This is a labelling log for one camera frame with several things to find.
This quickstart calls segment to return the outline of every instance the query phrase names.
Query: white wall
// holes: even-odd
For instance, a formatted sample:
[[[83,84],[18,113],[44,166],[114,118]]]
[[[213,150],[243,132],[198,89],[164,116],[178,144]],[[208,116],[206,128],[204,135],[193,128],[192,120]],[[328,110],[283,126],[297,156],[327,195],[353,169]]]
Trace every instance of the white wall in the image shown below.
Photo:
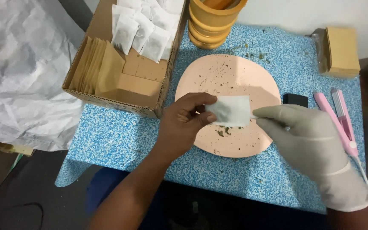
[[[279,26],[299,34],[326,26],[353,27],[359,58],[368,57],[368,0],[248,0],[238,23]]]

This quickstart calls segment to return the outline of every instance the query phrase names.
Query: pink mini straightener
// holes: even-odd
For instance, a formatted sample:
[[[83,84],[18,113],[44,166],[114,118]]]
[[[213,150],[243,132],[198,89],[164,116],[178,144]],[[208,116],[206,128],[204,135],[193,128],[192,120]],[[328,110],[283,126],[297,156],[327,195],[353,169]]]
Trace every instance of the pink mini straightener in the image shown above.
[[[359,167],[359,170],[361,171],[363,179],[368,184],[365,171],[363,170],[361,161],[358,157],[359,152],[355,142],[355,135],[353,133],[352,123],[350,121],[350,117],[347,112],[347,107],[345,99],[343,97],[343,93],[341,90],[337,89],[332,89],[331,92],[333,103],[335,104],[336,112],[338,114],[337,116],[323,93],[315,92],[313,96],[320,110],[327,112],[332,118],[332,121],[338,128],[339,137],[340,140],[342,141],[345,152],[349,154],[349,156],[353,157],[353,159],[355,160],[356,164]]]

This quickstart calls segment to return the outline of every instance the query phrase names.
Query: hand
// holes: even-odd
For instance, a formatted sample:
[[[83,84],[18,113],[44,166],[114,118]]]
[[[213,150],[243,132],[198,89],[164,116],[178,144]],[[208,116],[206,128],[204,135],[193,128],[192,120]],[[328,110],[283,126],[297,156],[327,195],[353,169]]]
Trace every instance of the hand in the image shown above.
[[[368,206],[368,186],[352,169],[326,112],[284,104],[256,109],[253,115],[285,160],[318,184],[327,207],[352,212]]]
[[[187,93],[171,104],[161,119],[155,148],[167,151],[171,161],[190,150],[198,131],[217,120],[215,114],[204,110],[205,104],[211,105],[216,101],[216,96],[196,92]]]

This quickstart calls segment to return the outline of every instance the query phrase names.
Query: cardboard packaging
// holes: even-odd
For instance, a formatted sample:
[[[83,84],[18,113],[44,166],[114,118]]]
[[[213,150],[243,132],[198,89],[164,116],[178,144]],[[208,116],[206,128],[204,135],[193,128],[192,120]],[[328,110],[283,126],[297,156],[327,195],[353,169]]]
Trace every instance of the cardboard packaging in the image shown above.
[[[112,5],[116,4],[116,0],[100,0],[83,42],[63,82],[62,89],[86,103],[134,112],[146,117],[161,118],[177,51],[188,19],[188,3],[189,0],[186,0],[183,5],[169,60],[161,60],[157,64],[139,55],[134,49],[130,49],[128,55],[117,51],[125,60],[125,64],[118,80],[117,90],[113,94],[115,96],[109,99],[69,89],[86,46],[87,38],[99,38],[109,42],[112,40]]]
[[[355,29],[327,27],[315,32],[320,73],[341,78],[358,76],[361,68]]]

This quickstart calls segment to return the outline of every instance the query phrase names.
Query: white glove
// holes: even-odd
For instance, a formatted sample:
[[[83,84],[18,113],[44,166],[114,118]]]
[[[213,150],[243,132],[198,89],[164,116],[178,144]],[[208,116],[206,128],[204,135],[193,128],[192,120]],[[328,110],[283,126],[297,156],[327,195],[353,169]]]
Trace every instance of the white glove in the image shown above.
[[[284,104],[256,109],[253,115],[285,160],[317,183],[327,207],[353,212],[368,206],[368,185],[352,168],[327,113]]]

